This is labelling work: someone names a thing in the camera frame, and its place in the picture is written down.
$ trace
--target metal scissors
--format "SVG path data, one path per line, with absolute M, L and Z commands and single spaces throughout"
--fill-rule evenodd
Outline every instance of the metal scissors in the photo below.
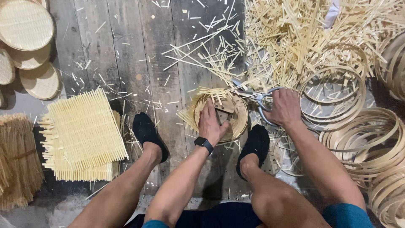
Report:
M 236 86 L 240 86 L 240 85 L 242 84 L 242 82 L 240 82 L 239 80 L 237 80 L 237 79 L 235 79 L 235 78 L 232 79 L 232 82 L 233 82 Z M 268 120 L 266 119 L 266 117 L 264 116 L 263 110 L 266 111 L 266 112 L 271 112 L 271 108 L 268 108 L 268 107 L 264 106 L 262 100 L 263 100 L 265 97 L 272 97 L 272 96 L 273 96 L 272 93 L 273 93 L 274 91 L 276 91 L 276 90 L 281 89 L 281 88 L 283 88 L 283 87 L 274 87 L 274 88 L 269 89 L 269 90 L 267 91 L 267 93 L 256 93 L 256 92 L 254 92 L 254 91 L 251 90 L 251 89 L 244 90 L 243 87 L 241 87 L 242 91 L 238 91 L 238 93 L 244 95 L 245 97 L 249 97 L 251 100 L 256 101 L 256 103 L 259 105 L 259 113 L 260 113 L 260 116 L 262 117 L 262 119 L 263 119 L 268 125 L 273 126 L 273 127 L 278 127 L 278 125 L 276 125 L 276 124 L 274 124 L 274 123 L 268 121 Z

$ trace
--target floor board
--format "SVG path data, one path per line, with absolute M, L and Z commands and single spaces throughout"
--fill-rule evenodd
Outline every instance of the floor board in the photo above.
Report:
M 160 121 L 157 126 L 158 133 L 171 157 L 152 171 L 143 191 L 148 195 L 156 193 L 167 175 L 195 147 L 194 137 L 198 134 L 185 125 L 176 124 L 183 123 L 175 115 L 176 112 L 189 106 L 196 93 L 192 90 L 198 86 L 226 86 L 209 70 L 187 63 L 179 62 L 164 70 L 175 62 L 165 55 L 181 58 L 205 39 L 182 47 L 177 54 L 169 52 L 162 55 L 172 48 L 170 44 L 183 45 L 225 25 L 223 21 L 207 32 L 199 22 L 209 25 L 214 17 L 216 20 L 222 18 L 225 9 L 232 6 L 231 1 L 228 1 L 227 5 L 224 0 L 200 2 L 205 7 L 196 0 L 172 0 L 169 7 L 164 7 L 167 6 L 168 0 L 158 0 L 156 3 L 159 6 L 149 0 L 57 0 L 51 3 L 58 31 L 56 44 L 61 70 L 67 75 L 74 73 L 85 82 L 84 85 L 80 83 L 77 86 L 73 77 L 63 74 L 62 81 L 68 94 L 70 87 L 75 90 L 71 91 L 73 95 L 99 86 L 104 88 L 109 92 L 107 96 L 113 109 L 126 115 L 126 131 L 132 125 L 132 119 L 137 112 L 146 112 L 154 122 Z M 242 2 L 235 3 L 234 8 L 232 15 L 237 13 L 239 18 L 235 17 L 228 24 L 241 19 Z M 221 35 L 234 39 L 231 33 Z M 219 44 L 217 39 L 218 37 L 206 42 L 206 48 L 212 51 L 214 46 Z M 200 47 L 190 56 L 199 61 L 199 52 L 207 55 L 205 49 Z M 90 60 L 88 68 L 82 69 Z M 243 71 L 242 57 L 235 62 L 235 66 L 238 73 Z M 137 95 L 121 97 L 130 93 Z M 131 154 L 130 160 L 124 161 L 123 165 L 127 167 L 128 163 L 128 169 L 142 152 L 137 144 L 128 144 L 127 149 Z M 241 194 L 247 194 L 246 183 L 234 171 L 238 155 L 239 148 L 235 145 L 233 150 L 225 150 L 222 146 L 216 148 L 201 172 L 193 196 L 236 199 Z

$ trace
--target black shoe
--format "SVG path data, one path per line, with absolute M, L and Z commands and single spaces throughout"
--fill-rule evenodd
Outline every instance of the black shoe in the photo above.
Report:
M 256 124 L 252 130 L 247 135 L 247 141 L 241 151 L 238 158 L 238 163 L 236 164 L 236 172 L 243 178 L 241 174 L 241 160 L 248 154 L 256 154 L 259 158 L 259 168 L 262 167 L 264 161 L 266 160 L 267 153 L 269 152 L 270 138 L 269 134 L 264 126 Z
M 162 160 L 160 163 L 167 160 L 169 152 L 166 150 L 163 142 L 159 139 L 155 125 L 146 113 L 140 112 L 135 115 L 134 122 L 132 122 L 132 131 L 142 147 L 144 142 L 152 142 L 162 149 Z

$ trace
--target blue shorts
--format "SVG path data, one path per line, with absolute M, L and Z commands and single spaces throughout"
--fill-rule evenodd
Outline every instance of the blue shorts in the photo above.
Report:
M 367 213 L 352 204 L 330 205 L 325 208 L 322 216 L 333 228 L 373 228 Z M 158 220 L 150 220 L 143 224 L 144 217 L 145 215 L 137 215 L 125 228 L 168 228 L 164 222 Z M 261 223 L 251 204 L 229 202 L 206 211 L 183 211 L 176 228 L 255 228 Z

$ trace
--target black watch band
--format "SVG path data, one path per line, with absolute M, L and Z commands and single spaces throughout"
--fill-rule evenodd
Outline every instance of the black watch band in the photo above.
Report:
M 203 146 L 207 148 L 209 155 L 212 153 L 214 148 L 212 147 L 211 143 L 209 143 L 208 139 L 203 138 L 203 137 L 198 137 L 196 140 L 194 140 L 194 144 L 198 146 Z

